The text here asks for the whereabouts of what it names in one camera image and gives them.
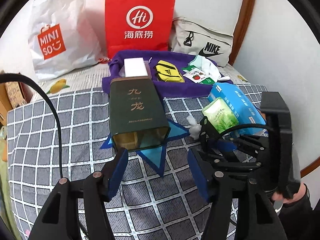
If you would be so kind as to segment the right hand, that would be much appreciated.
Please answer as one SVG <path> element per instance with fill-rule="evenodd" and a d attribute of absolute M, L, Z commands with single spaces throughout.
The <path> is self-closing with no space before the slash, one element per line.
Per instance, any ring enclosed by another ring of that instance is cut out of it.
<path fill-rule="evenodd" d="M 285 206 L 293 206 L 295 204 L 304 204 L 308 207 L 311 207 L 309 190 L 306 184 L 301 183 L 297 193 L 293 195 L 292 198 L 284 198 L 282 194 L 275 192 L 271 200 L 273 202 L 281 202 Z"/>

